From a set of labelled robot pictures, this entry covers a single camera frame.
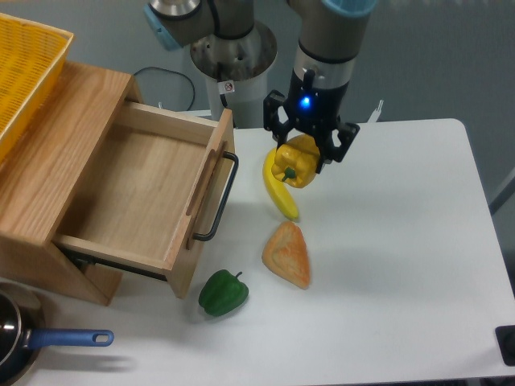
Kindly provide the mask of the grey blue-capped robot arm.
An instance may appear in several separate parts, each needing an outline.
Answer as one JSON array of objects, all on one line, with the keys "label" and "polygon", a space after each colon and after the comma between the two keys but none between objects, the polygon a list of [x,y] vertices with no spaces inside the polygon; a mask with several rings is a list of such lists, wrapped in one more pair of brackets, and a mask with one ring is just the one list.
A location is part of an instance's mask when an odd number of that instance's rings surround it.
[{"label": "grey blue-capped robot arm", "polygon": [[[263,125],[279,146],[296,129],[319,150],[315,171],[341,162],[358,125],[340,120],[340,106],[365,36],[374,1],[289,1],[301,18],[286,95],[263,100]],[[143,8],[169,51],[190,48],[196,68],[218,84],[255,80],[277,57],[271,30],[254,17],[252,1],[149,1]]]}]

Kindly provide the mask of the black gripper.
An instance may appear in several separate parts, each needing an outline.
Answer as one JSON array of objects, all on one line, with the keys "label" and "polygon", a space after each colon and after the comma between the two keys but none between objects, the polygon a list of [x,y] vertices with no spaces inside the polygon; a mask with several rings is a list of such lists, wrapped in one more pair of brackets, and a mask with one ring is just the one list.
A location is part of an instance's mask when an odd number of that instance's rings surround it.
[{"label": "black gripper", "polygon": [[[305,88],[303,79],[292,72],[287,97],[272,90],[263,101],[264,129],[272,133],[276,142],[285,142],[292,129],[315,134],[319,150],[315,173],[320,174],[325,165],[343,161],[360,132],[358,124],[342,123],[339,119],[347,88],[348,84],[338,88]],[[280,120],[280,109],[286,114],[285,121]]]}]

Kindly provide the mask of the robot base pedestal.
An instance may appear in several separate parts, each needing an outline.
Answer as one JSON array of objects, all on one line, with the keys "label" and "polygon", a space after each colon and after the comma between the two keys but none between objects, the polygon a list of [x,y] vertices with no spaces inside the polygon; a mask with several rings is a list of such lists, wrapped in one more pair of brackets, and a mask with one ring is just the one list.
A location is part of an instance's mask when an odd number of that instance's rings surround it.
[{"label": "robot base pedestal", "polygon": [[213,120],[230,109],[236,128],[262,126],[268,72],[277,57],[276,38],[265,24],[256,21],[240,39],[204,37],[191,45],[190,56],[204,77]]}]

